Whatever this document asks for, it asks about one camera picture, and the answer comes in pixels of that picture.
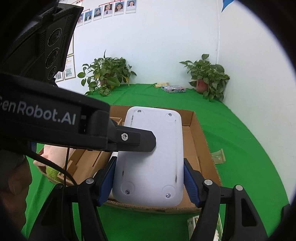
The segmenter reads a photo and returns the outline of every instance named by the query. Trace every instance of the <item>cardboard divider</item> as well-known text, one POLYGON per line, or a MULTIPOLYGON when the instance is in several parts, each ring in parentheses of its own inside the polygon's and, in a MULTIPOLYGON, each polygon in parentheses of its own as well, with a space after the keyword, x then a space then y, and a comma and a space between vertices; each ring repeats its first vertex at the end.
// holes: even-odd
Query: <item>cardboard divider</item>
MULTIPOLYGON (((112 117, 112 119, 114 119, 118 124, 123 125, 126 113, 130 107, 131 106, 113 105, 110 109, 110 116, 115 116, 115 118, 112 117)), ((221 185, 220 177, 212 161, 204 133, 195 113, 189 110, 170 110, 177 111, 181 115, 184 157, 187 158, 194 170, 200 171, 205 178, 211 179, 218 185, 221 185)), ((110 157, 111 153, 105 151, 87 151, 77 149, 69 158, 67 170, 73 176, 75 181, 80 184, 85 179, 93 177, 98 170, 104 168, 110 157)), ((44 175, 46 175, 45 167, 38 168, 44 175)), ((59 173, 58 179, 62 183, 63 178, 64 175, 59 173)), ((66 182, 67 185, 73 185, 73 183, 68 179, 66 179, 66 182)), ((116 200, 108 200, 104 204, 122 209, 153 213, 196 213, 200 211, 200 209, 190 201, 185 187, 183 199, 181 203, 175 207, 144 207, 119 203, 116 200)))

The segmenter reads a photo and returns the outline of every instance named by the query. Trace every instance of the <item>white wall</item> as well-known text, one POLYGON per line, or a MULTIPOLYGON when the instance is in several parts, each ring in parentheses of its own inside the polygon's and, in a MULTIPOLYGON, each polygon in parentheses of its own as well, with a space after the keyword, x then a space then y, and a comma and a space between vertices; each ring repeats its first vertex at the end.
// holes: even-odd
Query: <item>white wall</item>
POLYGON ((296 77, 288 57, 267 27, 237 1, 220 15, 218 57, 231 77, 225 105, 263 146, 291 201, 296 187, 296 77))
MULTIPOLYGON (((93 9, 102 0, 84 0, 93 9)), ((138 0, 136 13, 112 16, 77 27, 74 32, 76 74, 95 58, 123 57, 137 77, 132 83, 169 82, 190 87, 190 76, 180 64, 217 59, 218 14, 216 0, 138 0)), ((81 80, 59 82, 62 88, 85 93, 81 80)))

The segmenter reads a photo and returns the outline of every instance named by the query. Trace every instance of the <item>green table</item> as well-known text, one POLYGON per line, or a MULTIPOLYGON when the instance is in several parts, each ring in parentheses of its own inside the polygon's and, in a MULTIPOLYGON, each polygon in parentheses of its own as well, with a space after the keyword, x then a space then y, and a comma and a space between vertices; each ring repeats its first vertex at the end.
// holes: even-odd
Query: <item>green table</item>
MULTIPOLYGON (((217 165, 226 187, 244 186, 257 208, 268 234, 280 220, 281 208, 288 203, 281 179, 264 149, 247 127, 222 103, 209 102, 194 90, 186 93, 166 93, 152 85, 123 85, 111 96, 94 98, 114 105, 168 107, 195 111, 211 152, 223 148, 226 163, 217 165)), ((53 188, 30 160, 33 183, 27 197, 26 237, 47 195, 53 188)), ((220 214, 224 216, 225 207, 220 214)), ((193 214, 152 214, 103 206, 100 217, 109 241, 170 240, 187 241, 187 219, 193 214)), ((80 237, 77 205, 74 207, 75 227, 80 237)))

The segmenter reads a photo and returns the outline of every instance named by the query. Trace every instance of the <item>silver bolt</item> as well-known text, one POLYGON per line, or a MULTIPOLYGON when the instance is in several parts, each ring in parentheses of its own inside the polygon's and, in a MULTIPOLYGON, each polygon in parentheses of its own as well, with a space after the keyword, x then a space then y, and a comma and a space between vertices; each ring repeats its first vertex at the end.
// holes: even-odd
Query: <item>silver bolt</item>
POLYGON ((121 134, 121 139, 122 139, 123 141, 127 141, 127 140, 128 140, 128 134, 126 134, 126 133, 122 133, 122 134, 121 134))
POLYGON ((206 179, 205 180, 205 185, 211 186, 213 184, 212 180, 206 179))
POLYGON ((236 188, 238 191, 242 191, 242 190, 244 189, 241 185, 236 185, 235 188, 236 188))
POLYGON ((87 184, 92 184, 94 182, 94 179, 92 178, 88 178, 86 181, 85 181, 87 184))

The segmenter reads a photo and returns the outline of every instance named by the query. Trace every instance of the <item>blue flag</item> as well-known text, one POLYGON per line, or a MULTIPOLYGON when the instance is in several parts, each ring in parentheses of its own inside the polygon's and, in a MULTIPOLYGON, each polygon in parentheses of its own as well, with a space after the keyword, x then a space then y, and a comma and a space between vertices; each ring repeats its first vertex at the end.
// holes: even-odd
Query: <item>blue flag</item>
POLYGON ((233 2, 233 0, 223 0, 222 12, 227 7, 227 5, 230 4, 230 3, 232 3, 232 2, 233 2))

